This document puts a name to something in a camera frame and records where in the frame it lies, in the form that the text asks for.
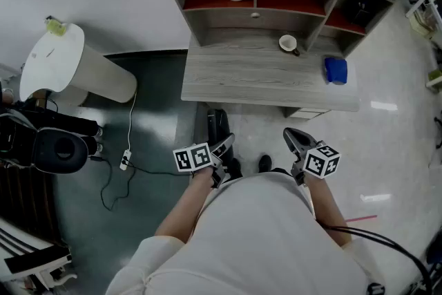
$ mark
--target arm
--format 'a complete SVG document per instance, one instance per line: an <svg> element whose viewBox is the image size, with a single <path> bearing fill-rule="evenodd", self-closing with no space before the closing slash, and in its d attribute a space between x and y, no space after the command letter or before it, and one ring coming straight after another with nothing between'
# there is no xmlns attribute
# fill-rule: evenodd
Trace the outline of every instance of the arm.
<svg viewBox="0 0 442 295"><path fill-rule="evenodd" d="M172 236L186 243L213 186L211 167L198 171L180 200L163 220L155 236Z"/></svg>
<svg viewBox="0 0 442 295"><path fill-rule="evenodd" d="M304 182L309 187L317 221L329 226L347 226L325 180L305 173ZM352 237L349 234L330 230L325 231L341 247L352 241Z"/></svg>

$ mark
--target white shirt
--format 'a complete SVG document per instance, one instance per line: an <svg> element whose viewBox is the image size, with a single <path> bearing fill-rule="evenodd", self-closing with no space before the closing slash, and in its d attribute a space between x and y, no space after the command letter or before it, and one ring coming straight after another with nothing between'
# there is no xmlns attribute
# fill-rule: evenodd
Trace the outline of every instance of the white shirt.
<svg viewBox="0 0 442 295"><path fill-rule="evenodd" d="M187 244L143 240L106 295L356 295L368 284L293 178L261 173L213 191Z"/></svg>

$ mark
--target white tiled floor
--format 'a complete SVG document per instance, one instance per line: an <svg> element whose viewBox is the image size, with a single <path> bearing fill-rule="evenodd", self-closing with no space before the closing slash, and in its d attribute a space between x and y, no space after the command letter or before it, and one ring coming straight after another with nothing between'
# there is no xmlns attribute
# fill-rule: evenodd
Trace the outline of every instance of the white tiled floor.
<svg viewBox="0 0 442 295"><path fill-rule="evenodd" d="M428 164L439 140L433 117L441 110L438 95L425 88L434 68L429 43L416 34L398 4L347 59L356 63L361 109L333 111L309 121L285 119L278 107L222 107L236 134L235 152L245 175L257 170L268 153L274 166L290 170L293 155L282 137L286 126L324 140L343 154L329 185L344 217L377 215L360 223L422 256L442 222L442 170ZM371 107L371 102L397 105L397 111ZM391 194L379 202L361 195ZM402 291L418 271L410 260L369 242L383 273L388 294Z"/></svg>

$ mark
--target person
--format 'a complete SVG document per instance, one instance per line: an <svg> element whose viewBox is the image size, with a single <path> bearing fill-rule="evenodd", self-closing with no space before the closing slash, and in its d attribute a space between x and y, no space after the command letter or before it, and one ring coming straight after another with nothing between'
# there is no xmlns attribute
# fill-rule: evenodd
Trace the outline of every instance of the person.
<svg viewBox="0 0 442 295"><path fill-rule="evenodd" d="M106 295L382 294L344 250L351 236L320 226L346 226L326 181L305 176L315 219L302 187L271 168L265 155L258 174L214 190L212 168L195 173Z"/></svg>

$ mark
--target yellow object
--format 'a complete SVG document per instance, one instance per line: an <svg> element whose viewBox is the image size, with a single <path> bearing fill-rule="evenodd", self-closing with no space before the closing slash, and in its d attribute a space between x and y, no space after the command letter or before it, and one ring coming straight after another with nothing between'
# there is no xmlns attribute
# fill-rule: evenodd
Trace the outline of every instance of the yellow object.
<svg viewBox="0 0 442 295"><path fill-rule="evenodd" d="M46 30L56 36L63 36L66 32L66 26L59 23L57 20L51 19L46 22Z"/></svg>

